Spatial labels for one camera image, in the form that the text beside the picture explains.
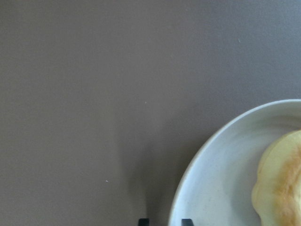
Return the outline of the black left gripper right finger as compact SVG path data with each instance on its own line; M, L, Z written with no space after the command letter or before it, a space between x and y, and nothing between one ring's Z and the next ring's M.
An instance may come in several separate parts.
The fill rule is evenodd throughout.
M194 223L193 223L192 219L184 218L184 219L181 219L181 226L194 226Z

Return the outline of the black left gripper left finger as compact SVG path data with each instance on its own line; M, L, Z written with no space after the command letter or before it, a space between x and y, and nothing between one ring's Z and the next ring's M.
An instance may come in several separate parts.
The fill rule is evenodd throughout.
M148 218L140 218L138 220L138 226L149 226L150 225L150 221Z

